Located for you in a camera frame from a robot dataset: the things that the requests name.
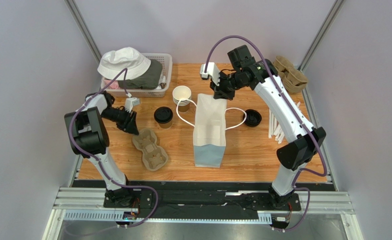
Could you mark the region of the black coffee cup lid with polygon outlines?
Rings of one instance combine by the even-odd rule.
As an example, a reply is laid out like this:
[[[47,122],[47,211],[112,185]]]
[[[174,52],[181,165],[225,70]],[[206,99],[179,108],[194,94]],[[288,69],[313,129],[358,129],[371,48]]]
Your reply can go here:
[[[159,107],[154,112],[154,120],[160,124],[169,123],[173,119],[173,111],[166,106]]]

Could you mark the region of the brown cardboard cup carrier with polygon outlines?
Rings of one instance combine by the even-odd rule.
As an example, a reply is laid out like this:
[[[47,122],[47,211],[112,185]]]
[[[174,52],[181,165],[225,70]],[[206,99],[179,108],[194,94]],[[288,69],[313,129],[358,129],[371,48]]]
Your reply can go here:
[[[132,143],[142,153],[142,162],[147,170],[157,171],[169,160],[165,149],[159,145],[159,139],[152,129],[141,129],[132,137]]]

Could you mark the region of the white paper bag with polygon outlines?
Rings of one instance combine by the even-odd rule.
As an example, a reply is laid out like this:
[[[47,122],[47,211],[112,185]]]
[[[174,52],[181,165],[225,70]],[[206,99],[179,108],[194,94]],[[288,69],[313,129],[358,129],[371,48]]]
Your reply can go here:
[[[221,166],[226,149],[226,131],[242,125],[247,119],[247,113],[243,112],[243,120],[234,126],[227,127],[225,115],[229,110],[226,99],[215,99],[213,95],[198,94],[197,102],[190,100],[196,107],[194,123],[190,123],[180,116],[178,117],[193,130],[194,164],[196,167],[219,168]]]

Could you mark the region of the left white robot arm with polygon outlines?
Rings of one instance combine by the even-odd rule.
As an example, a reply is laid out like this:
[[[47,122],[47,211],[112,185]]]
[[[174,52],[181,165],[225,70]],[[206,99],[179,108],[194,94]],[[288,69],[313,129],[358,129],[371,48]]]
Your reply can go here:
[[[114,122],[125,133],[139,135],[137,113],[124,106],[113,107],[115,98],[106,91],[86,96],[84,105],[65,114],[64,120],[73,152],[88,159],[106,183],[105,196],[113,203],[125,206],[135,195],[127,185],[129,180],[119,170],[109,151],[110,140],[103,119]]]

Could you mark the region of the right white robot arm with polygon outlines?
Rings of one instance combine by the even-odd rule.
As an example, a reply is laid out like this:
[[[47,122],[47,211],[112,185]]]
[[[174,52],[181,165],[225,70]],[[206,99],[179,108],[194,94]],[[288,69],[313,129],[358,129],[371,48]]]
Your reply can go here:
[[[269,193],[277,202],[290,198],[297,190],[296,180],[320,147],[326,132],[315,127],[298,109],[282,84],[271,61],[263,56],[256,61],[246,45],[228,53],[233,72],[222,73],[217,65],[207,60],[200,68],[203,80],[210,80],[210,87],[217,99],[232,100],[235,92],[249,87],[268,105],[281,126],[287,145],[276,152],[280,168]]]

